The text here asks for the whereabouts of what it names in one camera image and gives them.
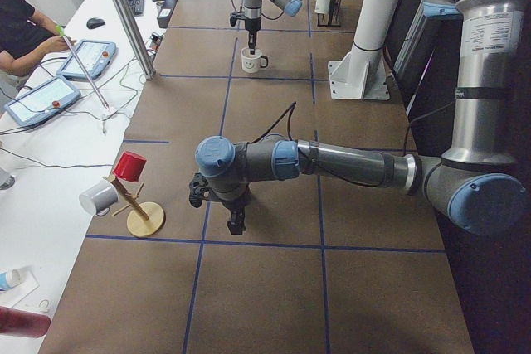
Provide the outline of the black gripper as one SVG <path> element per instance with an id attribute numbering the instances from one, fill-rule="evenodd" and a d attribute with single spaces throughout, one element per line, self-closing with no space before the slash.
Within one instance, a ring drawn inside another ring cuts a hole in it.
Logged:
<path id="1" fill-rule="evenodd" d="M 200 173 L 196 172 L 189 183 L 189 202 L 194 208 L 199 208 L 204 201 L 220 202 L 230 212 L 227 228 L 232 235 L 238 235 L 246 230 L 245 207 L 250 199 L 248 184 L 237 184 L 236 190 L 221 193 L 214 190 L 210 182 Z"/>
<path id="2" fill-rule="evenodd" d="M 257 32 L 261 29 L 261 8 L 241 7 L 239 11 L 231 12 L 230 25 L 234 27 L 238 20 L 244 22 L 245 29 L 248 31 L 248 53 L 255 55 Z"/>

